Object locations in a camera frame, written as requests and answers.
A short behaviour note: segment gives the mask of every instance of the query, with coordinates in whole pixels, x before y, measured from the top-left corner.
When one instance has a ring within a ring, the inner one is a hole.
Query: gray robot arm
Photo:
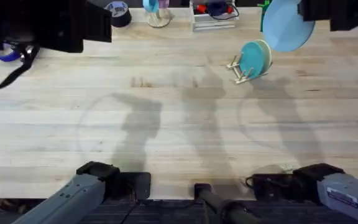
[[[13,224],[78,223],[104,200],[106,183],[89,174],[75,175],[53,196]]]
[[[137,199],[150,196],[151,175],[147,172],[120,172],[117,167],[89,162],[58,192],[27,212],[13,224],[72,224],[107,198],[129,194]]]
[[[358,220],[358,179],[348,174],[331,174],[317,183],[320,202]]]
[[[328,164],[302,167],[292,174],[254,174],[247,185],[257,200],[309,200],[358,220],[358,179]]]

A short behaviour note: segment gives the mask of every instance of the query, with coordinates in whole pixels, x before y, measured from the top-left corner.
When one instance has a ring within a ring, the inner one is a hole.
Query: black tape roll
[[[110,2],[105,9],[112,12],[111,25],[114,27],[124,27],[132,20],[128,5],[123,1]]]

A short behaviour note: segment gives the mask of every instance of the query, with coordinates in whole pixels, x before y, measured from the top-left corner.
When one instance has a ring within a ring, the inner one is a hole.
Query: cable
[[[128,183],[127,186],[132,190],[131,196],[134,196],[135,204],[128,210],[128,212],[125,214],[124,218],[121,220],[120,224],[124,224],[124,222],[128,219],[129,215],[135,210],[135,208],[140,205],[140,202],[137,200],[136,190],[135,188]]]
[[[132,213],[133,210],[135,210],[135,208],[139,205],[138,202],[136,202],[134,204],[134,206],[132,206],[131,209],[129,209],[129,211],[126,213],[125,217],[122,219],[122,221],[120,222],[120,224],[124,224],[124,222],[127,220],[127,218],[129,217],[129,215]]]
[[[258,178],[258,177],[247,177],[246,178],[246,181],[244,181],[244,182],[242,182],[242,184],[245,184],[247,187],[249,187],[250,189],[254,189],[254,186],[253,185],[250,185],[249,183],[248,183],[248,181],[249,180],[261,180],[261,181],[264,181],[264,182],[269,182],[269,183],[271,183],[271,184],[273,184],[273,185],[277,185],[277,186],[279,186],[279,187],[283,187],[283,188],[289,188],[289,187],[291,187],[291,185],[289,185],[289,184],[281,184],[281,183],[279,183],[279,182],[277,182],[277,181],[274,181],[274,180],[271,180],[271,179],[263,179],[263,178]]]
[[[158,207],[158,208],[162,208],[162,209],[169,209],[169,210],[182,210],[182,209],[187,209],[187,208],[191,208],[194,205],[201,205],[200,203],[196,203],[195,200],[193,200],[190,204],[188,205],[184,205],[184,206],[177,206],[177,207],[167,207],[167,206],[162,206],[162,205],[150,205],[147,202],[142,202],[144,205],[146,206],[153,206],[153,207]]]
[[[213,8],[212,7],[209,7],[208,8],[208,14],[209,14],[209,16],[211,16],[213,19],[216,19],[216,20],[218,20],[218,21],[226,21],[226,20],[229,20],[229,19],[233,19],[233,18],[236,18],[236,17],[239,17],[240,16],[240,12],[238,11],[238,9],[237,9],[237,7],[236,6],[234,6],[233,4],[228,4],[228,3],[226,3],[226,2],[223,2],[223,5],[222,5],[223,7],[227,7],[227,6],[231,6],[235,11],[236,11],[236,15],[234,15],[234,16],[230,16],[230,17],[228,17],[228,18],[225,18],[225,19],[220,19],[220,18],[217,18],[216,16],[214,16],[214,14],[216,13],[216,12],[214,12],[214,10],[212,10]]]

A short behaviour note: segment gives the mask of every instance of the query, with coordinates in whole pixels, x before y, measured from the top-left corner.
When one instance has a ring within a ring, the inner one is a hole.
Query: sticker
[[[358,208],[358,200],[356,197],[345,194],[339,190],[332,189],[330,187],[327,187],[327,194],[330,198],[343,202],[346,205],[350,205],[354,208]]]
[[[111,11],[113,17],[119,17],[128,11],[128,5],[122,1],[113,1],[110,2],[105,9]]]

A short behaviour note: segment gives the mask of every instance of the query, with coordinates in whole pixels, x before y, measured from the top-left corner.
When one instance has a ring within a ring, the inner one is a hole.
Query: plate
[[[263,31],[269,46],[279,52],[291,52],[308,41],[315,21],[305,22],[298,14],[300,0],[274,0],[266,10]]]
[[[258,77],[264,68],[264,50],[256,42],[249,42],[242,47],[241,52],[242,57],[239,61],[241,71],[246,71],[244,75],[247,75],[253,68],[249,78]]]
[[[260,74],[264,74],[270,68],[270,64],[272,64],[272,50],[264,40],[255,40],[254,42],[259,44],[259,46],[264,51],[264,67],[260,73]]]

